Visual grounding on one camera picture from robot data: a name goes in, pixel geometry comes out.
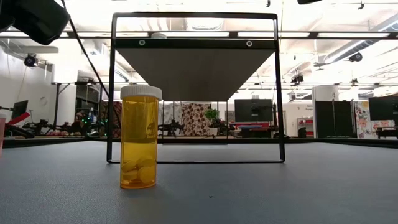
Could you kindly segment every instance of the ceiling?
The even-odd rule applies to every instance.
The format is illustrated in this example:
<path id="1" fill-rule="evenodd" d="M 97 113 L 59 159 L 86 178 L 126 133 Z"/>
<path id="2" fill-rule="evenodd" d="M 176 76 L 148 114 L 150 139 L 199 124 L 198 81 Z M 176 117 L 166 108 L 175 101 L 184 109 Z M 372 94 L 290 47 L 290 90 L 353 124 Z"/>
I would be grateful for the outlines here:
<path id="1" fill-rule="evenodd" d="M 214 11 L 214 12 L 269 12 L 279 17 L 279 29 L 282 31 L 330 31 L 330 32 L 367 32 L 378 31 L 377 25 L 396 16 L 398 18 L 398 0 L 324 0 L 315 4 L 300 6 L 297 0 L 69 0 L 67 9 L 76 24 L 79 32 L 109 32 L 111 18 L 114 12 L 131 11 Z M 185 19 L 120 19 L 118 31 L 174 31 L 201 28 L 201 26 L 217 26 L 217 20 L 190 20 Z M 254 20 L 228 19 L 221 21 L 222 30 L 272 30 L 271 22 Z M 28 39 L 11 40 L 19 47 L 37 46 Z M 93 49 L 90 58 L 98 67 L 104 82 L 107 81 L 109 62 L 104 52 L 108 51 L 108 39 L 85 39 L 85 47 Z M 339 86 L 342 95 L 351 97 L 355 94 L 378 95 L 391 94 L 392 86 L 372 86 L 365 83 L 395 83 L 398 80 L 398 40 L 382 40 L 360 52 L 363 59 L 360 62 L 340 60 L 321 67 L 314 63 L 322 63 L 323 57 L 342 47 L 349 47 L 350 40 L 289 40 L 280 42 L 280 64 L 284 100 L 289 100 L 289 93 L 298 96 L 310 93 L 313 86 L 326 83 L 349 83 L 357 78 L 360 86 Z M 60 39 L 51 44 L 62 49 L 78 49 L 76 40 Z M 93 72 L 84 57 L 79 54 L 79 73 L 81 76 L 92 76 Z M 39 57 L 51 62 L 56 54 L 39 54 Z M 117 57 L 118 68 L 126 73 L 130 82 L 144 82 L 135 69 L 122 56 Z M 297 86 L 290 86 L 292 77 L 302 74 L 304 82 Z M 259 95 L 260 98 L 274 98 L 275 69 L 274 57 L 268 58 L 238 90 L 231 99 L 251 98 Z"/>

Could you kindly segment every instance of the white wall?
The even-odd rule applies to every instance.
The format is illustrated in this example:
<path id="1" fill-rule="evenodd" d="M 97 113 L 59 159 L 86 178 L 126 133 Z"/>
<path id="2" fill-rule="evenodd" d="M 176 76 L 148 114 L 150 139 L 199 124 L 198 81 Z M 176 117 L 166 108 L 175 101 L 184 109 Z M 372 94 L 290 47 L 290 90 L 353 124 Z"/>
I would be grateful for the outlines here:
<path id="1" fill-rule="evenodd" d="M 52 123 L 56 87 L 51 85 L 51 79 L 51 72 L 46 74 L 45 70 L 41 68 L 27 68 L 22 60 L 11 55 L 8 55 L 7 62 L 7 54 L 0 48 L 1 106 L 13 107 L 15 102 L 28 100 L 27 111 L 32 110 L 34 122 L 39 122 L 40 119 L 49 119 L 50 123 Z M 1 110 L 0 113 L 7 114 L 7 121 L 10 120 L 12 114 L 10 111 Z"/>
<path id="2" fill-rule="evenodd" d="M 286 135 L 297 137 L 297 118 L 312 117 L 312 103 L 284 103 Z"/>

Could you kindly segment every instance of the security camera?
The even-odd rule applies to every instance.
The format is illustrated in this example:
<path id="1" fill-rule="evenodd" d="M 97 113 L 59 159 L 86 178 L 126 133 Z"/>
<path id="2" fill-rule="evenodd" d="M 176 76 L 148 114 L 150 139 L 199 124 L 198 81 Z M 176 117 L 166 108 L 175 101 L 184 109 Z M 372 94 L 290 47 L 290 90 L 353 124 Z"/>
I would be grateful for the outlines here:
<path id="1" fill-rule="evenodd" d="M 362 61 L 362 58 L 363 58 L 363 56 L 361 53 L 356 53 L 353 56 L 349 57 L 348 60 L 350 62 L 360 62 L 360 61 Z"/>
<path id="2" fill-rule="evenodd" d="M 24 64 L 30 68 L 36 67 L 37 62 L 38 62 L 38 60 L 36 58 L 36 54 L 32 54 L 32 53 L 27 54 L 27 57 L 24 60 Z"/>

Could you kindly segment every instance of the gray panel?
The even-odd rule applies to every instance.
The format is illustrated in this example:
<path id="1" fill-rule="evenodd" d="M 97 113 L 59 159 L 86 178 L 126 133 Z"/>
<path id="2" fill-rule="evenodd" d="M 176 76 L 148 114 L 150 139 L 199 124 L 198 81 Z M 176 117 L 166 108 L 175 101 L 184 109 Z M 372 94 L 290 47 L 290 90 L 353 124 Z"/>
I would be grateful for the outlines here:
<path id="1" fill-rule="evenodd" d="M 118 49 L 166 101 L 227 101 L 273 50 Z"/>
<path id="2" fill-rule="evenodd" d="M 397 223 L 398 150 L 320 143 L 286 150 L 285 164 L 159 164 L 155 187 L 123 190 L 105 142 L 4 149 L 0 223 Z M 275 144 L 158 152 L 183 160 L 279 156 Z"/>

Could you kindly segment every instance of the air duct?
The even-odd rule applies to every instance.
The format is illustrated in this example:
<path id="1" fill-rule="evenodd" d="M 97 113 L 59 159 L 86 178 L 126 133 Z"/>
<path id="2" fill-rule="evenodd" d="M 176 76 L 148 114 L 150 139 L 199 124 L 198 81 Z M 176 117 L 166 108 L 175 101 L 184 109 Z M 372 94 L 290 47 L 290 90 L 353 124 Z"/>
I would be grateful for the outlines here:
<path id="1" fill-rule="evenodd" d="M 371 31 L 373 32 L 397 32 L 398 31 L 398 14 L 390 17 L 388 20 L 380 23 Z M 335 63 L 341 59 L 348 58 L 359 51 L 369 47 L 380 40 L 353 40 L 350 43 L 340 47 L 336 51 L 325 57 L 325 63 Z"/>

